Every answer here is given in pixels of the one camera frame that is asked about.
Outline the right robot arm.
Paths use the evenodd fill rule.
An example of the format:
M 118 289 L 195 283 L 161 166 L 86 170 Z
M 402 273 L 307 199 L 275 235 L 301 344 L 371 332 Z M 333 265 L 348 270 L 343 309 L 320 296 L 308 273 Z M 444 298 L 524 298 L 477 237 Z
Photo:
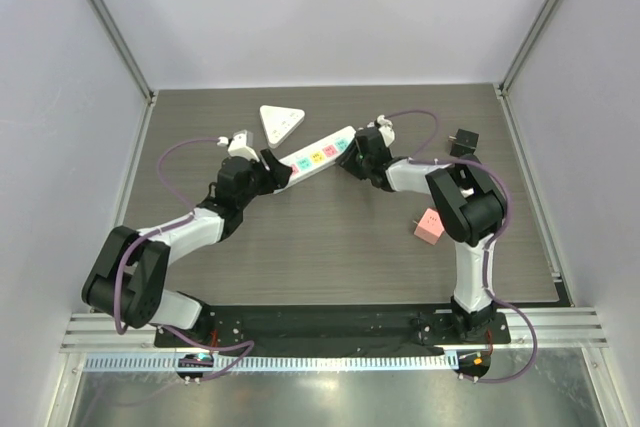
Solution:
M 386 192 L 431 197 L 444 232 L 455 242 L 451 330 L 462 342 L 476 341 L 496 315 L 494 244 L 509 219 L 507 200 L 487 168 L 472 155 L 449 161 L 395 157 L 380 127 L 357 131 L 337 164 Z

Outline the pink cube plug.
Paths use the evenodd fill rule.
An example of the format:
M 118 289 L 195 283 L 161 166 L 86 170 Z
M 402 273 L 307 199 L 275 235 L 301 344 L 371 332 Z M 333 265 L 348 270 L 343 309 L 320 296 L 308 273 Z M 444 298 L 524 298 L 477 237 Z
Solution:
M 413 235 L 430 245 L 436 245 L 444 233 L 439 213 L 433 208 L 428 208 L 414 224 Z

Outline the white triangular socket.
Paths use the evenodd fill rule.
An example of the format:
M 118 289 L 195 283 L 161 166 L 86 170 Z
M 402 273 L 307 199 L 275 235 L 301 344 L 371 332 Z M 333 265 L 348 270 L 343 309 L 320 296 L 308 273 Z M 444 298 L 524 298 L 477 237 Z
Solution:
M 259 115 L 267 144 L 277 148 L 301 125 L 306 113 L 297 108 L 262 105 Z

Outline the black cube plug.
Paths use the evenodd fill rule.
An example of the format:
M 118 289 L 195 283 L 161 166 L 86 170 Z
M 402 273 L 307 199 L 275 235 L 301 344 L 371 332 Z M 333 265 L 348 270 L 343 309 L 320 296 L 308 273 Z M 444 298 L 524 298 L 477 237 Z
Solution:
M 449 155 L 455 158 L 462 158 L 475 153 L 479 134 L 465 129 L 458 129 L 454 135 L 448 137 L 448 141 Z

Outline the white power strip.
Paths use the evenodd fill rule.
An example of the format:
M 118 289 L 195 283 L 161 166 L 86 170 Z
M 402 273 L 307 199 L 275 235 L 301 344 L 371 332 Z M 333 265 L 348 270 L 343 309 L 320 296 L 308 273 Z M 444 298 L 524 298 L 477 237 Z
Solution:
M 352 126 L 346 126 L 282 158 L 280 162 L 292 169 L 292 174 L 284 189 L 334 165 L 353 141 L 355 132 L 356 130 Z

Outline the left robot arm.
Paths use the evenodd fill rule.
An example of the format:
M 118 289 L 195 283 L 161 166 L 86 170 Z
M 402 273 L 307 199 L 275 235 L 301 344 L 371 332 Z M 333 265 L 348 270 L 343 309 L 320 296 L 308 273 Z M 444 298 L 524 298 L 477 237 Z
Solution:
M 157 325 L 177 329 L 190 346 L 205 344 L 212 334 L 208 306 L 166 289 L 168 267 L 230 237 L 250 202 L 286 187 L 292 173 L 268 149 L 256 159 L 225 159 L 208 195 L 186 215 L 148 229 L 112 229 L 83 285 L 82 301 L 110 315 L 119 334 Z

